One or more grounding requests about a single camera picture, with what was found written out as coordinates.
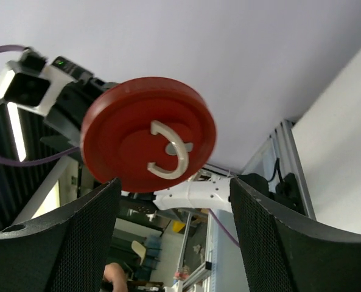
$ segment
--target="white handle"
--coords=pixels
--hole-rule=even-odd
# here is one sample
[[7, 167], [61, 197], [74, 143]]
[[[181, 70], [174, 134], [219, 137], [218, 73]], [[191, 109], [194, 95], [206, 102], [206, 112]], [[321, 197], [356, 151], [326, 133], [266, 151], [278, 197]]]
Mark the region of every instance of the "white handle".
[[150, 132], [152, 135], [162, 134], [173, 145], [178, 156], [178, 166], [174, 171], [169, 171], [158, 167], [155, 162], [150, 162], [148, 163], [148, 171], [165, 179], [181, 177], [186, 172], [189, 164], [188, 152], [181, 137], [173, 129], [157, 120], [152, 121], [150, 124]]

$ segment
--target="red disc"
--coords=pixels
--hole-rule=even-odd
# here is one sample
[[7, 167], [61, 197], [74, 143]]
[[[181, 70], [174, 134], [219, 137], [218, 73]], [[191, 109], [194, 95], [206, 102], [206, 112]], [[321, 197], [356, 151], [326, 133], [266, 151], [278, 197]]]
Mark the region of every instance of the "red disc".
[[[169, 141], [152, 135], [157, 120], [171, 127], [184, 143], [193, 143], [189, 166], [177, 179], [163, 179], [147, 170], [155, 162], [175, 170], [177, 156], [166, 153]], [[216, 142], [216, 126], [200, 95], [187, 85], [161, 77], [137, 78], [103, 93], [82, 123], [82, 156], [90, 172], [104, 183], [119, 177], [122, 190], [154, 192], [192, 176], [206, 163]]]

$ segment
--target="human hand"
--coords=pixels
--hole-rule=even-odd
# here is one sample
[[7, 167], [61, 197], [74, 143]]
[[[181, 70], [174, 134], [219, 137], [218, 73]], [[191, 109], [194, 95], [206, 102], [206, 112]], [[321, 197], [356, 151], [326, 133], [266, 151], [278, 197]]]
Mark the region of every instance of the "human hand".
[[109, 263], [105, 266], [103, 279], [113, 284], [113, 292], [127, 292], [125, 272], [117, 263]]

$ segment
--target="red object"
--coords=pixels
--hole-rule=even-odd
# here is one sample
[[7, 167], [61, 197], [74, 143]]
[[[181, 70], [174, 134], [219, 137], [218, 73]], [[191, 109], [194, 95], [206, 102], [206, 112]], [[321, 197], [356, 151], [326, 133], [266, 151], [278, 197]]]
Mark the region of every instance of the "red object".
[[[150, 133], [153, 120], [171, 127], [184, 143], [192, 142], [189, 167], [177, 179], [147, 170], [156, 162], [175, 170], [177, 156], [165, 152], [169, 141]], [[206, 163], [216, 141], [216, 126], [200, 95], [184, 83], [161, 77], [129, 80], [103, 93], [82, 123], [81, 149], [86, 166], [104, 183], [119, 177], [122, 190], [147, 193], [172, 187]]]

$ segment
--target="purple cable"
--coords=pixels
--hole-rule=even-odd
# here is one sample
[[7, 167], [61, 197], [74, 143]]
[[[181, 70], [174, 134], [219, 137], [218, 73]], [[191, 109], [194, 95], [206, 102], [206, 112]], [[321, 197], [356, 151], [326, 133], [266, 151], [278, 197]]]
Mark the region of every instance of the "purple cable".
[[[24, 46], [20, 46], [18, 44], [8, 44], [5, 46], [0, 46], [0, 53], [4, 53], [4, 52], [22, 52], [26, 47]], [[3, 165], [7, 165], [7, 166], [14, 166], [14, 167], [28, 167], [28, 166], [36, 166], [36, 165], [40, 165], [40, 164], [45, 164], [51, 161], [54, 161], [56, 159], [59, 159], [63, 156], [66, 155], [70, 155], [74, 152], [79, 151], [78, 147], [74, 147], [65, 151], [62, 151], [60, 153], [54, 154], [52, 156], [46, 157], [46, 158], [42, 158], [42, 159], [37, 159], [37, 160], [33, 160], [33, 161], [17, 161], [17, 160], [12, 160], [9, 158], [5, 158], [0, 156], [0, 164]]]
[[226, 229], [226, 227], [224, 227], [224, 225], [222, 224], [221, 221], [219, 221], [217, 215], [211, 210], [209, 209], [209, 213], [210, 215], [213, 217], [213, 219], [217, 222], [218, 226], [221, 227], [222, 231], [229, 237], [229, 239], [239, 248], [240, 244], [239, 242], [233, 237], [233, 235], [230, 234], [229, 230]]

